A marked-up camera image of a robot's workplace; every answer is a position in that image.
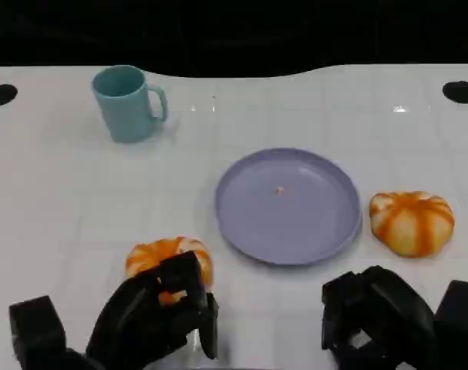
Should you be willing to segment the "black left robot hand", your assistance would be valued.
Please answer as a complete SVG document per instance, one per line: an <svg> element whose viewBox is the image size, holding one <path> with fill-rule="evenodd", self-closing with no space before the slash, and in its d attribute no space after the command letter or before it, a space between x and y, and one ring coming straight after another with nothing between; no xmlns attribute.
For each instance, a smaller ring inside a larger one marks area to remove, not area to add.
<svg viewBox="0 0 468 370"><path fill-rule="evenodd" d="M206 291L192 251L125 280L95 323L86 356L105 369L143 369L198 331L209 359L218 356L218 304Z"/></svg>

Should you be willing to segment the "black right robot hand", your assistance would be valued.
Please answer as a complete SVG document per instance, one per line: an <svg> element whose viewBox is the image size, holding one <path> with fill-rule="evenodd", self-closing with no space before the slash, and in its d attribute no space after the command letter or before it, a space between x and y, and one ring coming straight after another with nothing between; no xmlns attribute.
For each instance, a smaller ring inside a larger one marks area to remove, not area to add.
<svg viewBox="0 0 468 370"><path fill-rule="evenodd" d="M347 272L323 285L322 303L322 349L338 368L437 368L433 311L395 272Z"/></svg>

